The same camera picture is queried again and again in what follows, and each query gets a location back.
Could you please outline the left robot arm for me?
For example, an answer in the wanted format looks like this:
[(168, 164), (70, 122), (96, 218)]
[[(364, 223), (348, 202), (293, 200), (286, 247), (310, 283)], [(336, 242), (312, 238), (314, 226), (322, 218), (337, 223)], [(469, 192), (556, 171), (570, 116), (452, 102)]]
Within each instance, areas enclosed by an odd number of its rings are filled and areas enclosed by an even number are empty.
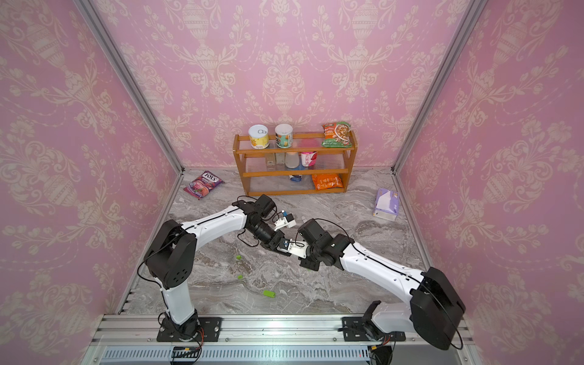
[(159, 324), (158, 342), (215, 342), (217, 336), (205, 334), (194, 307), (187, 279), (193, 271), (197, 249), (234, 231), (248, 231), (262, 248), (289, 256), (279, 249), (286, 240), (281, 231), (270, 227), (265, 219), (271, 209), (246, 201), (199, 220), (178, 223), (168, 220), (159, 229), (143, 263), (159, 286), (165, 304)]

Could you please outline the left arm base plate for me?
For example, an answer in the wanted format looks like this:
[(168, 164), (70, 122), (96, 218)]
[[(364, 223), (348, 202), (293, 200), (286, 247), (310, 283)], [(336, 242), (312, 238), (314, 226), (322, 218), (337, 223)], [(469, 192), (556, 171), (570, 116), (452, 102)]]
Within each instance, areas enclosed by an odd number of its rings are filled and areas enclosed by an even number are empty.
[(170, 318), (164, 318), (159, 328), (157, 342), (201, 342), (219, 341), (223, 319), (221, 317), (197, 317), (177, 325)]

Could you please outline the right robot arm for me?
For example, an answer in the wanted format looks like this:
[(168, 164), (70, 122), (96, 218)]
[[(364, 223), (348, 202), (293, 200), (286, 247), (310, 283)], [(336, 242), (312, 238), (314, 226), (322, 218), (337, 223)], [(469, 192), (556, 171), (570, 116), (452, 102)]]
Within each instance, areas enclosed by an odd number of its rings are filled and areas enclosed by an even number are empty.
[(374, 301), (355, 329), (373, 341), (385, 341), (392, 332), (415, 332), (440, 350), (454, 346), (466, 308), (446, 275), (402, 266), (366, 249), (343, 234), (319, 240), (292, 241), (288, 252), (301, 266), (317, 271), (324, 264), (359, 275), (389, 291), (400, 304)]

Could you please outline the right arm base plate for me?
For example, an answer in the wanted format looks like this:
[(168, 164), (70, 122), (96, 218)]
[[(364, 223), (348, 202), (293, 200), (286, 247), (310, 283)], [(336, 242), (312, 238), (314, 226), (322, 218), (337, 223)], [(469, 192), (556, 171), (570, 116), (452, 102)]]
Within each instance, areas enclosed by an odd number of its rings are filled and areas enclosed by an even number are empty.
[(357, 316), (342, 317), (342, 326), (338, 329), (344, 336), (346, 342), (379, 342), (388, 344), (389, 342), (404, 342), (406, 336), (404, 332), (382, 332), (370, 321)]

